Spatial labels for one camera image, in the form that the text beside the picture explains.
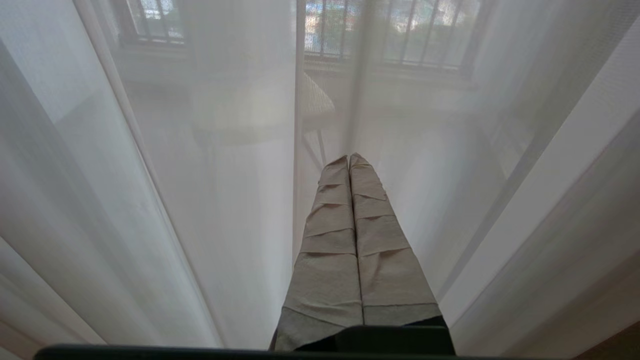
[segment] window frame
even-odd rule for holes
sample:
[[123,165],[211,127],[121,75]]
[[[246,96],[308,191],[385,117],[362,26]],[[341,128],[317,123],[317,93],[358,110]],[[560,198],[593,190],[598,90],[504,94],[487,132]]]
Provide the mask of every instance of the window frame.
[[[138,34],[136,30],[136,26],[133,20],[133,14],[129,9],[129,3],[127,0],[111,0],[111,5],[116,16],[116,19],[120,25],[121,32],[118,34],[118,40],[120,44],[125,47],[128,45],[135,45],[141,47],[151,47],[151,48],[174,48],[174,49],[182,49],[184,48],[184,44],[187,41],[186,34],[183,34],[182,38],[171,37],[169,35],[168,26],[166,25],[166,19],[164,17],[164,11],[162,8],[162,2],[160,0],[155,0],[157,7],[159,8],[160,19],[164,29],[164,36],[151,35],[149,30],[147,18],[145,16],[145,10],[142,6],[141,0],[133,0],[138,6],[139,11],[142,14],[142,23],[145,30],[145,35]],[[178,8],[178,13],[182,17],[182,9],[179,6],[178,1],[172,1],[173,6]]]
[[[326,5],[326,0],[323,0],[323,14],[321,16],[321,33],[319,36],[319,41],[320,41],[320,51],[308,51],[308,50],[304,50],[305,53],[305,61],[309,61],[309,62],[314,62],[314,63],[342,63],[345,61],[348,61],[350,59],[349,56],[345,56],[344,55],[344,39],[345,39],[345,33],[346,33],[346,15],[347,15],[347,7],[348,7],[348,1],[349,0],[345,0],[345,7],[344,7],[344,15],[342,18],[342,23],[343,23],[343,28],[342,28],[342,33],[340,34],[340,53],[339,54],[327,54],[324,52],[324,23],[326,22],[326,16],[324,16],[324,9],[325,9],[325,5]],[[446,58],[446,55],[449,51],[449,46],[451,44],[451,38],[453,36],[453,33],[455,31],[455,24],[458,18],[458,14],[460,12],[460,8],[461,8],[461,4],[464,0],[458,0],[457,5],[456,5],[456,13],[452,22],[452,26],[451,26],[451,30],[448,34],[448,40],[447,40],[447,48],[444,52],[444,54],[441,56],[441,60],[438,63],[430,63],[430,62],[426,62],[425,61],[425,55],[426,55],[426,49],[427,46],[429,44],[429,38],[431,35],[431,29],[433,28],[433,23],[435,21],[435,17],[436,17],[436,12],[433,12],[431,15],[431,18],[429,20],[429,28],[428,28],[428,32],[427,32],[427,39],[425,41],[424,47],[422,49],[422,56],[421,56],[421,61],[408,61],[408,60],[404,60],[404,54],[406,52],[406,47],[408,45],[408,39],[411,33],[411,23],[413,20],[413,13],[414,13],[414,9],[415,6],[417,4],[417,0],[413,0],[412,1],[412,5],[411,5],[411,9],[410,9],[410,14],[407,20],[407,25],[406,25],[406,30],[404,32],[404,44],[403,44],[403,50],[401,51],[401,59],[402,60],[392,60],[392,59],[385,59],[384,58],[384,51],[380,54],[380,57],[378,58],[379,61],[379,65],[378,67],[383,70],[383,69],[402,69],[402,70],[412,70],[412,71],[419,71],[419,72],[427,72],[427,73],[441,73],[441,74],[451,74],[451,75],[458,75],[464,78],[470,78],[472,73],[473,73],[473,69],[474,69],[474,62],[476,60],[476,56],[477,53],[479,51],[480,48],[480,43],[482,41],[482,39],[484,38],[484,34],[486,33],[486,29],[488,27],[488,23],[489,23],[489,17],[491,14],[491,10],[493,8],[493,3],[494,0],[480,0],[481,4],[480,4],[480,8],[478,10],[478,15],[476,17],[476,21],[474,23],[473,26],[473,30],[471,33],[471,37],[469,39],[469,43],[467,45],[467,48],[465,49],[465,53],[462,57],[462,61],[460,63],[460,66],[454,66],[454,65],[448,65],[446,63],[444,63],[444,60]],[[434,3],[434,7],[436,8],[439,4],[440,0],[435,0]],[[387,45],[387,33],[389,31],[390,28],[390,23],[391,23],[391,18],[390,18],[390,14],[391,14],[391,8],[394,4],[394,0],[390,0],[389,1],[389,5],[387,6],[386,9],[386,19],[385,19],[385,23],[387,25],[387,28],[385,29],[385,35],[384,35],[384,41],[383,41],[383,49],[386,48]]]

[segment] window sill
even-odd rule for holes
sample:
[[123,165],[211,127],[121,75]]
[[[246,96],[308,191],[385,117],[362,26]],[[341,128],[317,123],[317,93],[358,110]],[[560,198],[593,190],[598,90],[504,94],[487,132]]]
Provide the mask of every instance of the window sill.
[[[305,57],[304,71],[310,74],[319,74],[341,78],[350,71],[351,64],[348,61],[317,60],[309,56]],[[438,71],[437,69],[394,66],[393,64],[375,65],[372,69],[375,80],[378,81],[402,81],[403,83],[419,83],[442,89],[473,91],[477,88],[473,80],[462,76],[459,72]]]

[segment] window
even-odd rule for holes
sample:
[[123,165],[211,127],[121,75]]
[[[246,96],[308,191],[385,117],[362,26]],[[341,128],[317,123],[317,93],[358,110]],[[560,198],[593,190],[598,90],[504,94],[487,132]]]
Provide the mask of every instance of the window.
[[[373,27],[385,65],[469,73],[486,27],[490,0],[386,0]],[[308,0],[305,55],[314,60],[349,58],[362,0]]]
[[112,0],[124,44],[184,45],[180,11],[173,0]]

